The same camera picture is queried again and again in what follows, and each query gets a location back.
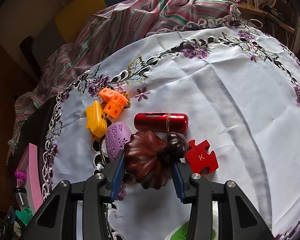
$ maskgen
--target striped fabric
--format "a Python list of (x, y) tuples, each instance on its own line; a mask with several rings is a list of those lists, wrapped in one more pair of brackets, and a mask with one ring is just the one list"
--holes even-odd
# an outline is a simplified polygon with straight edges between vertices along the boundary
[(129, 0), (93, 14), (74, 43), (62, 45), (50, 56), (38, 86), (16, 101), (8, 158), (18, 147), (23, 123), (37, 108), (117, 50), (149, 33), (172, 31), (208, 17), (222, 22), (239, 15), (232, 2), (221, 0)]

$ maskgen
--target red puzzle piece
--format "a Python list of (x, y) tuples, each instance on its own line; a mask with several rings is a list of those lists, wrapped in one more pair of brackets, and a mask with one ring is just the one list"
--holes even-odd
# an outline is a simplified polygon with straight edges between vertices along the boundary
[(204, 176), (204, 174), (202, 174), (203, 169), (208, 168), (209, 174), (219, 168), (214, 151), (210, 154), (207, 153), (210, 147), (207, 140), (198, 145), (195, 145), (195, 140), (191, 140), (188, 144), (191, 148), (186, 153), (186, 159), (194, 173), (199, 173)]

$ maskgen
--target yellow cushion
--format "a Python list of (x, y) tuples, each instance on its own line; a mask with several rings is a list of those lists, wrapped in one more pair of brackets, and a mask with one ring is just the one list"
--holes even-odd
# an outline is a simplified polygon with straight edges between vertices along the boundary
[(54, 18), (66, 42), (75, 41), (91, 14), (106, 8), (104, 0), (73, 0)]

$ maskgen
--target decorative wooden pumpkin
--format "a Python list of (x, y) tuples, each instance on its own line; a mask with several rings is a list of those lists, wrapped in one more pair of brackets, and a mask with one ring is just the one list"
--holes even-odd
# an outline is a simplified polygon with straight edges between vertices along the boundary
[(132, 174), (144, 189), (160, 189), (165, 186), (171, 173), (169, 158), (183, 158), (188, 143), (183, 135), (170, 133), (168, 144), (151, 131), (138, 131), (131, 135), (130, 142), (124, 145), (126, 171)]

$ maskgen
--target red cylinder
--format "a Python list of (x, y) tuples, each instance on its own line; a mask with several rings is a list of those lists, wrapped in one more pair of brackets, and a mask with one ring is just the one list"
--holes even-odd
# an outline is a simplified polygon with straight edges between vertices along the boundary
[(134, 127), (140, 131), (186, 133), (189, 118), (186, 114), (140, 113), (134, 117)]

